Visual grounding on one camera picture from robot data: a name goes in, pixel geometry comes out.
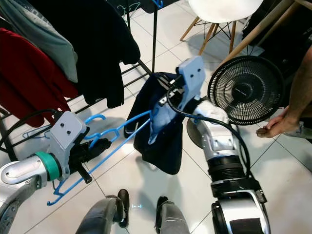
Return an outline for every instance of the finger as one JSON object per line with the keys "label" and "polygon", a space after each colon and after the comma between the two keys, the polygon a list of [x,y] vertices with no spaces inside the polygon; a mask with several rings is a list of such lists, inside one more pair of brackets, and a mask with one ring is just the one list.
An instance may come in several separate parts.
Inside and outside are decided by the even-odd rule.
{"label": "finger", "polygon": [[266,126],[266,129],[270,130],[270,129],[272,128],[272,126],[273,126],[274,124],[278,123],[280,120],[281,120],[281,118],[277,118],[277,117],[271,119],[271,120],[268,122],[268,124],[267,124],[267,126]]}

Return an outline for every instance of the table leg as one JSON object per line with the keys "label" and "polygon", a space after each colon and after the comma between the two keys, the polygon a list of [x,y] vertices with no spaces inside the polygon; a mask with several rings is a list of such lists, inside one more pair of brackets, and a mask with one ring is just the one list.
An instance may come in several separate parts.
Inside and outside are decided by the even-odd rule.
{"label": "table leg", "polygon": [[266,27],[279,17],[293,3],[293,0],[282,0],[221,62],[220,65],[238,55],[253,39],[255,39]]}

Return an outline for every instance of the black cable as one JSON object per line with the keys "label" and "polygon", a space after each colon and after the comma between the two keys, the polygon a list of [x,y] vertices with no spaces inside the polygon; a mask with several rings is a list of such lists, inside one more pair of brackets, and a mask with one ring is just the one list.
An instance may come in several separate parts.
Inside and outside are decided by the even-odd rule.
{"label": "black cable", "polygon": [[17,129],[18,127],[22,126],[23,124],[26,123],[26,121],[34,116],[38,116],[41,115],[43,113],[53,113],[56,114],[57,110],[54,109],[45,109],[45,110],[40,110],[40,111],[35,111],[29,115],[27,115],[26,117],[20,119],[19,121],[17,121],[11,128],[9,128],[6,131],[6,134],[4,136],[2,136],[2,138],[0,139],[0,146],[4,143],[4,141],[9,137],[9,135],[11,134],[11,132],[13,132],[15,129]]}
{"label": "black cable", "polygon": [[179,109],[177,109],[170,101],[170,98],[169,98],[169,93],[175,89],[175,85],[173,85],[168,91],[167,91],[167,94],[166,94],[166,98],[167,98],[167,101],[168,101],[168,104],[169,106],[175,111],[177,112],[179,115],[182,115],[182,116],[185,116],[185,117],[188,117],[188,118],[194,118],[194,119],[200,119],[200,120],[203,120],[203,121],[207,121],[207,122],[211,122],[211,123],[216,123],[216,124],[219,124],[223,127],[225,127],[226,129],[230,130],[234,136],[236,136],[236,138],[239,140],[240,144],[243,146],[243,149],[245,151],[245,157],[246,157],[246,177],[249,177],[250,175],[250,157],[249,157],[249,152],[248,152],[248,149],[247,149],[247,146],[243,140],[243,138],[239,135],[239,133],[237,131],[235,131],[230,125],[220,121],[220,120],[217,120],[217,119],[214,119],[214,118],[208,118],[208,117],[204,117],[204,116],[196,116],[196,115],[191,115],[189,113],[186,113],[186,112],[183,112]]}
{"label": "black cable", "polygon": [[[238,127],[237,125],[235,125],[235,126],[236,126],[236,128],[237,128],[237,132],[238,132],[238,134],[240,135],[240,130],[239,130],[239,127]],[[242,151],[242,145],[241,145],[241,144],[239,144],[239,152],[240,152],[241,159],[242,159],[242,161],[243,161],[243,163],[244,163],[245,167],[247,167],[247,165],[246,165],[246,161],[245,161],[245,159],[244,159],[244,157],[243,157],[243,151]]]}

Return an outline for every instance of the gray-green shirt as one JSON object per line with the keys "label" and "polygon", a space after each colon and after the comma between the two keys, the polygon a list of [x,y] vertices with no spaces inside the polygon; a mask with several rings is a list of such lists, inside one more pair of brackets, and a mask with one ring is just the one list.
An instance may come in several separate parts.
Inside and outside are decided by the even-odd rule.
{"label": "gray-green shirt", "polygon": [[70,81],[78,82],[77,54],[73,46],[28,1],[1,0],[0,12],[13,25],[16,33],[45,52]]}

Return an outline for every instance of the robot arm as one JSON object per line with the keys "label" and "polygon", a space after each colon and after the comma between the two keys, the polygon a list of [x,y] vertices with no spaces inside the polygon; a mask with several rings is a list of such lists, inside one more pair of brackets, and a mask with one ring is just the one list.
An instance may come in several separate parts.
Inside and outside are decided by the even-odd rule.
{"label": "robot arm", "polygon": [[[178,77],[184,78],[184,82],[178,85],[175,81],[160,80],[169,92],[158,102],[159,108],[164,107],[169,98],[168,103],[173,99],[177,107],[183,110],[187,102],[194,97],[198,98],[204,81],[201,58],[194,57],[182,63],[178,73]],[[153,116],[154,122],[157,122],[157,117],[160,116],[157,115]],[[208,100],[196,107],[194,115],[229,123],[225,111],[215,107]],[[217,198],[212,204],[215,233],[269,234],[270,228],[264,207],[266,199],[258,181],[245,175],[232,132],[219,124],[200,119],[193,121],[201,134],[201,145],[212,178],[211,188],[214,197]],[[64,181],[70,174],[78,171],[86,183],[91,182],[92,178],[82,163],[108,149],[111,142],[100,139],[89,150],[90,142],[80,144],[88,131],[89,128],[75,114],[65,112],[51,128],[47,153],[38,152],[26,160],[12,162],[0,168],[1,234],[9,232],[21,203],[35,190],[46,186],[48,181]]]}
{"label": "robot arm", "polygon": [[[211,102],[201,102],[194,115],[229,123],[227,114]],[[212,204],[216,234],[269,234],[264,208],[265,196],[259,182],[246,177],[233,134],[226,128],[207,121],[196,121],[202,148],[209,166],[211,188],[218,200]]]}
{"label": "robot arm", "polygon": [[88,132],[89,127],[67,111],[51,128],[48,153],[37,152],[23,161],[0,168],[1,234],[9,232],[19,206],[48,181],[64,181],[76,171],[86,183],[92,181],[82,163],[98,156],[111,143],[101,139],[89,150],[90,142],[80,144]]}

